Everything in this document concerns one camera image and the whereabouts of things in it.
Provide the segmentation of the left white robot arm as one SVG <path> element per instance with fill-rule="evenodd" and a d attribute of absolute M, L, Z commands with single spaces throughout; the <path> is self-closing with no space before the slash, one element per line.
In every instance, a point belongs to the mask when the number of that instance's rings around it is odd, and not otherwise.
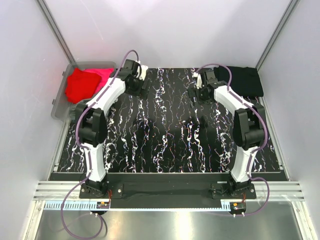
<path fill-rule="evenodd" d="M 81 181 L 84 192 L 99 198 L 108 194 L 103 154 L 103 143 L 108 135 L 107 116 L 122 94 L 147 98 L 151 87 L 151 81 L 146 78 L 148 69 L 139 60 L 126 59 L 121 68 L 110 74 L 105 86 L 91 100 L 77 105 L 75 137 L 86 160 L 86 175 Z"/>

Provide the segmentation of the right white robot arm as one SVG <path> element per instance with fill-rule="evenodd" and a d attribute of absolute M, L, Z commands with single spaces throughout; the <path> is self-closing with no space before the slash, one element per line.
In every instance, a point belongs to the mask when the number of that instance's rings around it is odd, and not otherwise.
<path fill-rule="evenodd" d="M 192 100 L 199 104 L 217 102 L 233 116 L 232 138 L 237 146 L 235 162 L 226 185 L 216 192 L 219 196 L 244 197 L 251 188 L 254 158 L 268 141 L 265 108 L 238 95 L 231 88 L 231 83 L 219 81 L 213 70 L 196 70 L 192 77 L 196 80 L 196 86 L 188 89 Z"/>

